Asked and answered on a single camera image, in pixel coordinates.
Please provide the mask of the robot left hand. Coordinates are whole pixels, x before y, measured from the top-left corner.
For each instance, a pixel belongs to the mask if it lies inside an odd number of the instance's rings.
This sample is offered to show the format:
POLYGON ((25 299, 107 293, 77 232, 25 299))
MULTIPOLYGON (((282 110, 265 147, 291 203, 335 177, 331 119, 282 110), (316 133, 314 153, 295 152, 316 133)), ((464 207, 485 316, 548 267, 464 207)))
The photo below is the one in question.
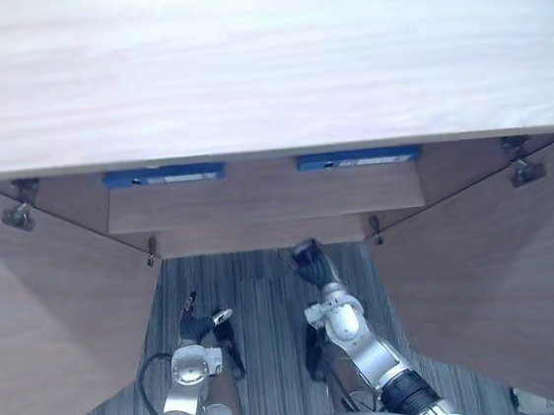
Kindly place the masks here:
POLYGON ((196 298, 197 293, 191 291, 185 301, 179 320, 180 340, 199 345, 208 333, 213 333, 219 343, 232 341, 234 329, 230 319, 234 311, 229 308, 218 308, 211 315, 196 317, 194 315, 196 298))

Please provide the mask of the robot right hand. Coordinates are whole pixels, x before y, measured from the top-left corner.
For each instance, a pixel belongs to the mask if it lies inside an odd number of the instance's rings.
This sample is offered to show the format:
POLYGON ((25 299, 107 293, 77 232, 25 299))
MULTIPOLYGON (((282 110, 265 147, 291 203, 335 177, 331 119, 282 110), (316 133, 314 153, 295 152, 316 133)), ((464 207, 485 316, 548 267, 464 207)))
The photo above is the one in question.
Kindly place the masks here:
POLYGON ((319 290, 340 282, 330 257, 315 239, 308 239, 295 247, 291 259, 296 273, 319 290))

